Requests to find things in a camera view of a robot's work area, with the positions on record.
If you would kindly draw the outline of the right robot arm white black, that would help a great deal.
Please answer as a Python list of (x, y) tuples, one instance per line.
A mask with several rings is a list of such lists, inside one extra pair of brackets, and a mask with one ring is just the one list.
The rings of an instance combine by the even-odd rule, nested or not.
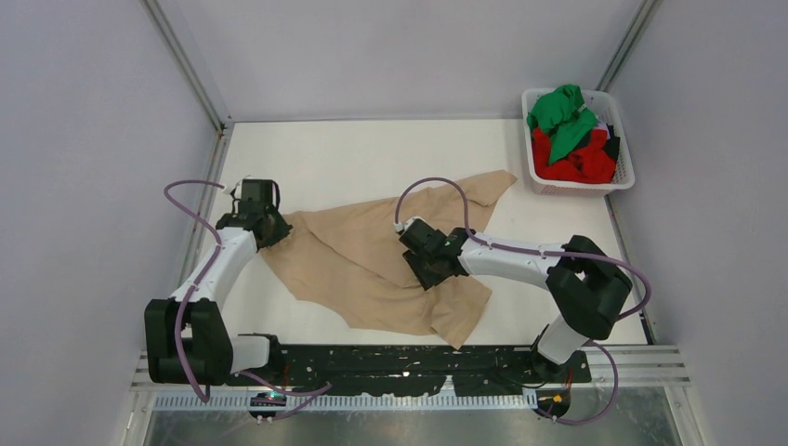
[(515, 243), (455, 228), (445, 234), (420, 217), (398, 223), (403, 258), (429, 290), (452, 277), (490, 276), (546, 290), (559, 315), (537, 336), (528, 363), (543, 381), (554, 381), (575, 351), (609, 338), (633, 284), (619, 261), (585, 236), (564, 244)]

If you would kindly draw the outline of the beige t shirt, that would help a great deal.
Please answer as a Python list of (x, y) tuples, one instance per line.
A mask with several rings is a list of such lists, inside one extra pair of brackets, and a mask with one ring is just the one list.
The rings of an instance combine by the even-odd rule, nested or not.
[(396, 220), (420, 216), (449, 233), (484, 231), (498, 200), (516, 182), (505, 170), (425, 187), (397, 197), (298, 211), (281, 242), (262, 251), (273, 273), (298, 300), (320, 304), (352, 328), (437, 335), (460, 348), (476, 328), (492, 291), (469, 277), (425, 290), (402, 254)]

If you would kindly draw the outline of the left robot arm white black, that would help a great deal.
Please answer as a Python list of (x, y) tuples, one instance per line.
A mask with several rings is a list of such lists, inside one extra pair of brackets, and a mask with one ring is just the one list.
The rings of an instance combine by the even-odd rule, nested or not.
[(246, 265), (263, 249), (283, 241), (292, 230), (280, 212), (280, 187), (272, 179), (245, 177), (221, 185), (231, 198), (230, 211), (217, 223), (179, 202), (174, 184), (165, 198), (205, 228), (213, 239), (189, 277), (166, 298), (144, 310), (149, 377), (157, 384), (192, 386), (201, 397), (234, 374), (249, 371), (260, 383), (277, 383), (285, 370), (269, 334), (229, 333), (222, 309)]

